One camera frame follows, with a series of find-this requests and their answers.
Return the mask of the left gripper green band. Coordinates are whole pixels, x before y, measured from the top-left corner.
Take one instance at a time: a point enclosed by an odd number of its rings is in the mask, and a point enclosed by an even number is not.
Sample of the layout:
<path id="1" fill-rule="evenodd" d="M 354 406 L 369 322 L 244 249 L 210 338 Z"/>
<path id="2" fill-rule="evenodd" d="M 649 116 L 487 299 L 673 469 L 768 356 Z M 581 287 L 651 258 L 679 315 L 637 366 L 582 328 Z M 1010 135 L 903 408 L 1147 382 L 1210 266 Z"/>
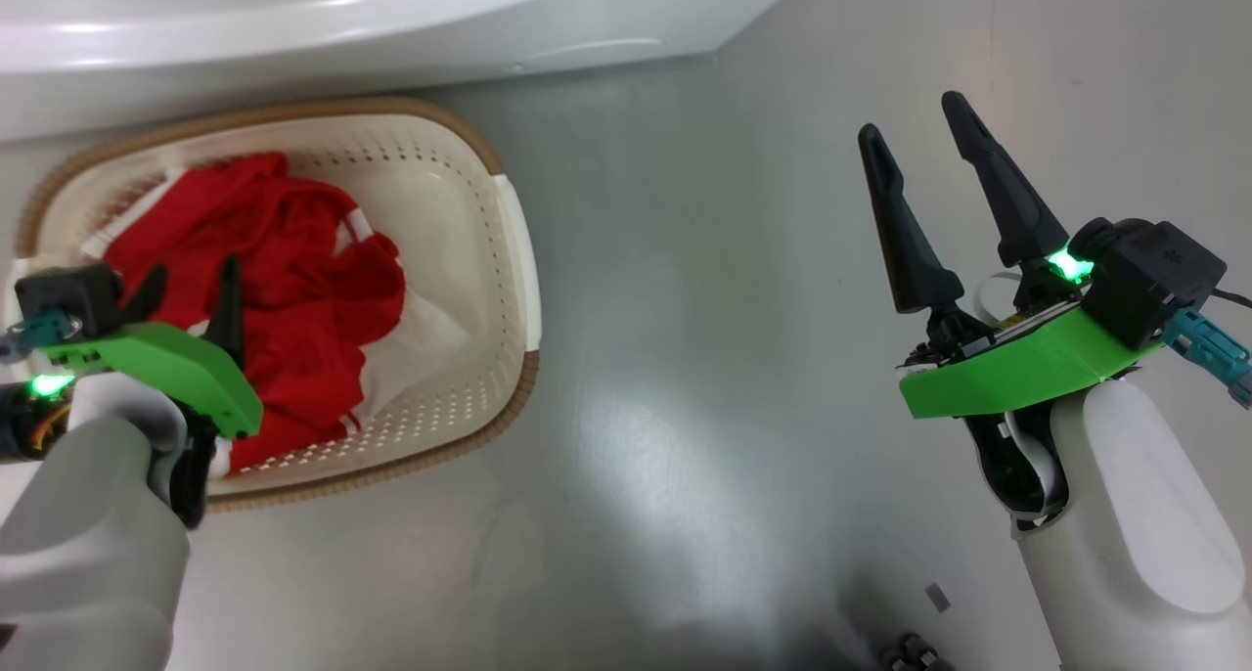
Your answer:
<path id="1" fill-rule="evenodd" d="M 168 285 L 164 264 L 130 283 L 115 273 L 116 324 L 89 333 L 81 322 L 26 322 L 25 356 L 41 353 L 56 374 L 25 383 L 28 394 L 55 414 L 68 414 L 86 379 L 120 374 L 151 387 L 207 418 L 225 439 L 258 434 L 263 406 L 245 381 L 245 300 L 242 262 L 227 255 L 217 279 L 217 299 L 202 337 L 148 322 L 160 309 Z"/>

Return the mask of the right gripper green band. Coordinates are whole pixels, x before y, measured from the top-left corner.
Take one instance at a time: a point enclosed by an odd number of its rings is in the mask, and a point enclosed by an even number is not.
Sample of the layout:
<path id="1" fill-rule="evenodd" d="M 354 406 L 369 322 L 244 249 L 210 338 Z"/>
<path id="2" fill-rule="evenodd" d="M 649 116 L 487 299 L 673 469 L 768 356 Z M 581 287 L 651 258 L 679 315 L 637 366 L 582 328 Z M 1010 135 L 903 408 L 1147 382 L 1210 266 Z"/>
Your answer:
<path id="1" fill-rule="evenodd" d="M 1069 240 L 1020 168 L 962 91 L 944 91 L 942 109 L 959 155 L 977 173 L 997 222 L 1005 267 L 1047 259 Z M 881 131 L 863 124 L 858 146 L 871 215 L 896 313 L 957 305 L 962 280 L 938 259 L 904 194 L 904 177 Z M 1112 379 L 1152 356 L 1131 351 L 1074 302 L 1052 305 L 997 336 L 992 346 L 949 362 L 901 366 L 898 386 L 916 419 L 1012 412 Z"/>

